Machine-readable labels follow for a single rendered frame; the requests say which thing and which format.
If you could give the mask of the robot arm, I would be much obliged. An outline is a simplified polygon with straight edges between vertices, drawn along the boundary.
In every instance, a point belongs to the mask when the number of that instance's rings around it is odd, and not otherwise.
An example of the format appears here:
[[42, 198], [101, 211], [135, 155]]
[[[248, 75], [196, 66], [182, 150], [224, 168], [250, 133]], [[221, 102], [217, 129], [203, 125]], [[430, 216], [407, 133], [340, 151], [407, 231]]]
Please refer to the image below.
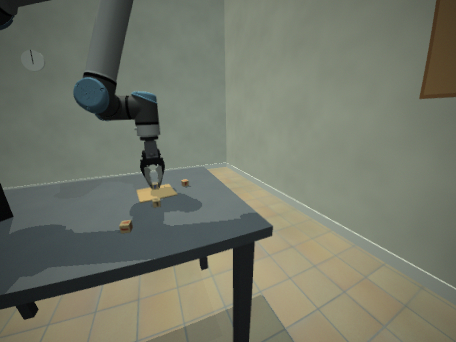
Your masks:
[[[0, 30], [12, 24], [18, 7], [45, 1], [50, 0], [0, 0]], [[73, 94], [78, 105], [99, 120], [135, 119], [137, 136], [154, 137], [160, 135], [156, 96], [140, 91], [115, 95], [133, 1], [99, 1], [83, 79], [75, 84]]]

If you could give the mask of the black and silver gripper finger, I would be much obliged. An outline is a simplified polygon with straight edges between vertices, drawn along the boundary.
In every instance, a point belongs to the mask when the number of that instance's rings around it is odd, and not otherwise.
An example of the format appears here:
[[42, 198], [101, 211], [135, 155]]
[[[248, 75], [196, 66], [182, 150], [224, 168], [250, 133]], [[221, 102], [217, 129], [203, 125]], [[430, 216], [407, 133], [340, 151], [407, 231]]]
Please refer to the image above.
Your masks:
[[158, 173], [158, 180], [159, 180], [158, 181], [158, 185], [159, 185], [159, 188], [160, 188], [161, 183], [162, 183], [164, 169], [165, 169], [165, 164], [164, 164], [163, 158], [161, 158], [161, 162], [159, 164], [157, 164], [157, 167], [156, 167], [156, 172]]
[[150, 188], [152, 189], [152, 183], [151, 183], [151, 177], [150, 177], [151, 169], [148, 167], [148, 165], [145, 165], [142, 160], [140, 160], [140, 162], [141, 162], [140, 169], [141, 169], [147, 183], [149, 184]]

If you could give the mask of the tan flat mat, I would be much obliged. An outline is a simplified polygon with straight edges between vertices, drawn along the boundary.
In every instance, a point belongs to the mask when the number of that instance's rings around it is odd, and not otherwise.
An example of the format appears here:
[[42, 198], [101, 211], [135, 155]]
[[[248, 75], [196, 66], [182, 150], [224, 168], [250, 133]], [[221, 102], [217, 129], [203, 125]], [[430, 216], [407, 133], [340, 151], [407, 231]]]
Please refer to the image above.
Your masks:
[[159, 189], [153, 190], [151, 188], [145, 188], [137, 190], [140, 203], [152, 201], [153, 198], [166, 198], [177, 195], [174, 189], [169, 185], [161, 185]]

